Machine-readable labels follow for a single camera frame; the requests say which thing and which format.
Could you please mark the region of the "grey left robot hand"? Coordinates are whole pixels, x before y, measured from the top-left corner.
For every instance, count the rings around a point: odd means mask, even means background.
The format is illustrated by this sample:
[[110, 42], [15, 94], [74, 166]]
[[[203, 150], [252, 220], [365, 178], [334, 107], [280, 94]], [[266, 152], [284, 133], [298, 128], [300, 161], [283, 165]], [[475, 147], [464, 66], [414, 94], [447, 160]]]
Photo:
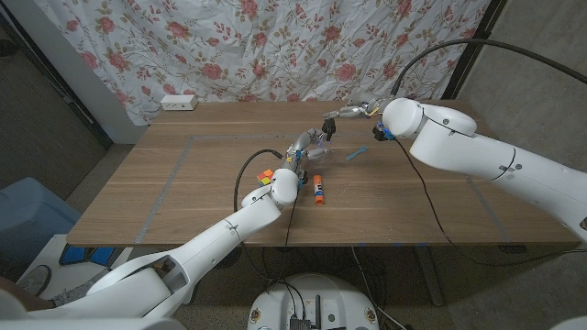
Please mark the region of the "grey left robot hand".
[[281, 168], [296, 173], [302, 171], [304, 160], [317, 160], [331, 152], [330, 145], [326, 141], [326, 133], [315, 128], [310, 128], [286, 150]]

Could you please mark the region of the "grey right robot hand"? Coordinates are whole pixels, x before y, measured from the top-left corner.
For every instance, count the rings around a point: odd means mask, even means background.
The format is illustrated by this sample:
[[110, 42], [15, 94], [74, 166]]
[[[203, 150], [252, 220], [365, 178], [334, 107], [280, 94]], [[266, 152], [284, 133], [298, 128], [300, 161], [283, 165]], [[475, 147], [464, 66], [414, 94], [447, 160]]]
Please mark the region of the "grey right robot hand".
[[345, 106], [323, 114], [323, 118], [371, 118], [381, 116], [385, 107], [395, 98], [396, 96], [393, 94], [391, 96], [379, 96], [366, 92], [353, 93], [348, 97]]

